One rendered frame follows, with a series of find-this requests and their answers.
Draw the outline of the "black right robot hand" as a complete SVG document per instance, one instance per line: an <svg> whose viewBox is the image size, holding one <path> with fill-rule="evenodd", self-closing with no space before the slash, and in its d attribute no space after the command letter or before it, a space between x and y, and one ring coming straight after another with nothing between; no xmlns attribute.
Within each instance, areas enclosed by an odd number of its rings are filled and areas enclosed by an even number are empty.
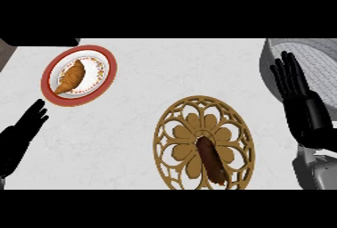
<svg viewBox="0 0 337 228"><path fill-rule="evenodd" d="M337 152L337 128L320 94L310 89L305 72L293 53L271 65L292 135L305 147Z"/></svg>

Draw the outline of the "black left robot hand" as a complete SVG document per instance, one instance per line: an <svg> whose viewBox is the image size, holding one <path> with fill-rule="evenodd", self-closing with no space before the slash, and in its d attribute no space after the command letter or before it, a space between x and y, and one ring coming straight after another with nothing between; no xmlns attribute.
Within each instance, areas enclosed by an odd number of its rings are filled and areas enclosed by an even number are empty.
<svg viewBox="0 0 337 228"><path fill-rule="evenodd" d="M18 168L44 124L49 119L46 115L45 100L39 99L27 109L18 123L0 133L0 178L5 179Z"/></svg>

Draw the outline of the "grey woven basket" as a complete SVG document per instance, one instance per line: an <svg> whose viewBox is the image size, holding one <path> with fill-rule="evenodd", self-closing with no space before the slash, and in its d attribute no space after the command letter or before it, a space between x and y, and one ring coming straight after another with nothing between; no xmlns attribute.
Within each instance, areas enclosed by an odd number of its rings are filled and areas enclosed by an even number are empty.
<svg viewBox="0 0 337 228"><path fill-rule="evenodd" d="M337 38L268 38L259 58L259 72L274 97L281 100L271 65L283 51L295 54L310 88L332 112L337 112Z"/></svg>

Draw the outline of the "gold openwork round placemat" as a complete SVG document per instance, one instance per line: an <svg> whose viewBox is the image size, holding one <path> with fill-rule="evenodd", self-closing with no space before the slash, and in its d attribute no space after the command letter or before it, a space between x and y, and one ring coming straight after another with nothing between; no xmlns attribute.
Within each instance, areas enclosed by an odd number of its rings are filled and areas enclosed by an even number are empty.
<svg viewBox="0 0 337 228"><path fill-rule="evenodd" d="M190 96L169 107L156 127L153 151L169 188L247 187L256 161L253 138L245 119L221 100Z"/></svg>

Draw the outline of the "golden brown croissant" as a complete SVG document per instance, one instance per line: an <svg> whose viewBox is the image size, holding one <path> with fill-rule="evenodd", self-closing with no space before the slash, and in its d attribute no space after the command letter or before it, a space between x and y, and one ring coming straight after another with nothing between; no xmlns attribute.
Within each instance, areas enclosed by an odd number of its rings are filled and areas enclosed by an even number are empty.
<svg viewBox="0 0 337 228"><path fill-rule="evenodd" d="M86 75L85 65L80 60L76 60L73 67L69 69L61 85L55 89L55 94L63 94L76 89Z"/></svg>

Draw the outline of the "red rimmed white plate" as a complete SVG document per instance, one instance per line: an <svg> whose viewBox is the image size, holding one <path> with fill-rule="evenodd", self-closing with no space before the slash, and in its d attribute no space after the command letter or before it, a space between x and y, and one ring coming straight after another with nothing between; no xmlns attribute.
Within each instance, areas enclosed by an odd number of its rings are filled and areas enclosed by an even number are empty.
<svg viewBox="0 0 337 228"><path fill-rule="evenodd" d="M63 52L42 75L42 93L58 106L75 107L92 102L114 82L117 62L98 45L82 45Z"/></svg>

